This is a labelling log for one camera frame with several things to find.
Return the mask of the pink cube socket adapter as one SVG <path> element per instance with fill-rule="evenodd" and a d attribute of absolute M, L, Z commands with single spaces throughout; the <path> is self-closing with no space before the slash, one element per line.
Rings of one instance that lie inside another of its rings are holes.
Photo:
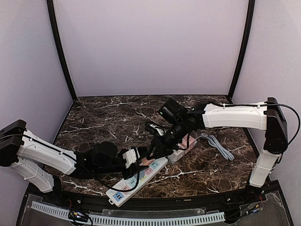
<path fill-rule="evenodd" d="M 179 151 L 183 151 L 184 153 L 188 153 L 190 150 L 192 150 L 197 144 L 197 140 L 193 138 L 192 136 L 186 135 L 182 139 L 182 143 L 178 144 Z"/>

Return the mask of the white cube socket adapter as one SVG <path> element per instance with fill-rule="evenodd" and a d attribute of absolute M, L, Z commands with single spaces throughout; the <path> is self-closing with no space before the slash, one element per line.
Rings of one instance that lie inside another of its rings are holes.
<path fill-rule="evenodd" d="M 178 160 L 180 160 L 185 155 L 185 151 L 183 150 L 174 150 L 174 152 L 167 157 L 168 161 L 172 164 L 175 164 Z"/>

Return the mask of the white multicolour power strip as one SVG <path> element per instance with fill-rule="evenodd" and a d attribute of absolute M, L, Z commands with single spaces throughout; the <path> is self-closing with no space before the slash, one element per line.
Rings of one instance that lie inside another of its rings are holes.
<path fill-rule="evenodd" d="M 109 203 L 121 207 L 150 182 L 167 165 L 167 163 L 168 159 L 166 157 L 156 159 L 148 166 L 148 168 L 140 172 L 139 180 L 137 180 L 137 175 L 126 180 L 121 179 L 113 186 L 113 189 L 109 189 L 106 192 Z"/>

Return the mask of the pink plug adapter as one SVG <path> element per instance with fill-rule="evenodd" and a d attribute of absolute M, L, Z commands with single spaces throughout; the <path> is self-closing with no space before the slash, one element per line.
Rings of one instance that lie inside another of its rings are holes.
<path fill-rule="evenodd" d="M 147 160 L 146 158 L 143 158 L 143 159 L 142 159 L 141 165 L 143 165 L 143 166 L 149 166 L 149 165 L 151 165 L 154 161 L 155 161 L 155 159 Z"/>

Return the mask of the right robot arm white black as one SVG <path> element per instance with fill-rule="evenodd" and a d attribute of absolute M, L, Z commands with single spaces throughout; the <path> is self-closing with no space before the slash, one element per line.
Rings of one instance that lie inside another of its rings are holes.
<path fill-rule="evenodd" d="M 283 104 L 269 97 L 254 104 L 218 104 L 196 102 L 190 109 L 169 98 L 158 113 L 171 124 L 163 135 L 155 132 L 146 158 L 172 154 L 192 131 L 218 127 L 251 128 L 265 131 L 265 143 L 249 177 L 249 185 L 260 188 L 277 165 L 278 159 L 293 141 L 288 138 Z"/>

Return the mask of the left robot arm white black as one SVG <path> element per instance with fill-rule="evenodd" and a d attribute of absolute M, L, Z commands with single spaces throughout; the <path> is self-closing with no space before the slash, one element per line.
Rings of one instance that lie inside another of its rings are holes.
<path fill-rule="evenodd" d="M 146 147 L 118 151 L 112 142 L 95 144 L 84 153 L 66 150 L 34 135 L 23 120 L 0 130 L 0 165 L 15 169 L 43 193 L 59 191 L 61 181 L 46 173 L 38 163 L 77 179 L 99 181 L 102 175 L 117 173 L 128 179 L 146 168 L 140 165 L 146 155 Z"/>

